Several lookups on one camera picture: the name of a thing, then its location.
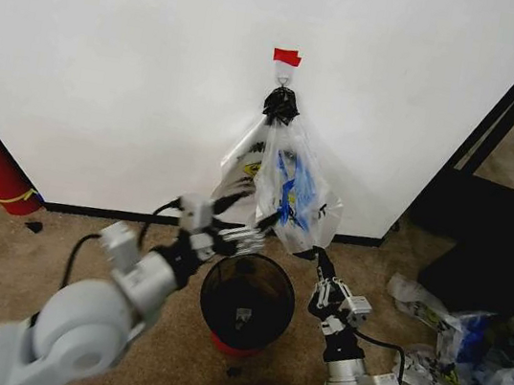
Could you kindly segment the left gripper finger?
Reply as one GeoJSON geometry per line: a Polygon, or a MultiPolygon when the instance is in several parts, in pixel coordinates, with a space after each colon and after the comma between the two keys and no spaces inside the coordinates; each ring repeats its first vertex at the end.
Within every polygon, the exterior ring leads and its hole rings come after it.
{"type": "Polygon", "coordinates": [[[272,230],[280,219],[279,213],[268,215],[251,225],[231,226],[224,221],[215,222],[217,235],[213,239],[213,250],[230,255],[251,255],[259,251],[266,239],[266,232],[272,230]]]}
{"type": "Polygon", "coordinates": [[[238,200],[242,198],[249,197],[250,192],[242,191],[236,192],[232,194],[227,194],[225,196],[219,197],[213,200],[212,203],[212,215],[219,216],[230,209],[238,200]]]}

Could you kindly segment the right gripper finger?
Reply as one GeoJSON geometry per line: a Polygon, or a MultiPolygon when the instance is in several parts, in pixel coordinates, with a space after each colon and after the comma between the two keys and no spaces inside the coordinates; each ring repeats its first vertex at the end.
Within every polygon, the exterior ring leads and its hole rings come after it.
{"type": "Polygon", "coordinates": [[[317,273],[318,281],[314,287],[314,293],[309,301],[309,309],[332,312],[332,306],[329,305],[329,295],[332,289],[333,279],[336,276],[335,268],[329,255],[324,249],[317,249],[317,273]]]}
{"type": "Polygon", "coordinates": [[[343,316],[348,316],[350,313],[350,298],[352,297],[349,287],[343,280],[338,277],[334,278],[331,302],[330,305],[334,306],[336,312],[341,313],[343,316]]]}

